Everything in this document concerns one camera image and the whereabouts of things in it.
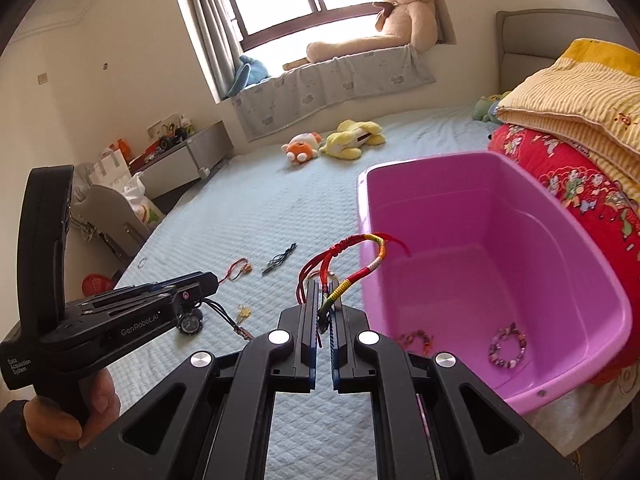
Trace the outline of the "left hand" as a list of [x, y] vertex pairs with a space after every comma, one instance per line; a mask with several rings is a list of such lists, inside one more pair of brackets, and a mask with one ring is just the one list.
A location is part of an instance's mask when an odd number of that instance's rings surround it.
[[68, 461], [67, 442], [84, 448], [119, 418], [120, 400], [107, 368], [81, 379], [79, 388], [79, 405], [88, 410], [85, 422], [78, 422], [46, 396], [35, 396], [23, 410], [29, 437], [44, 454], [61, 464]]

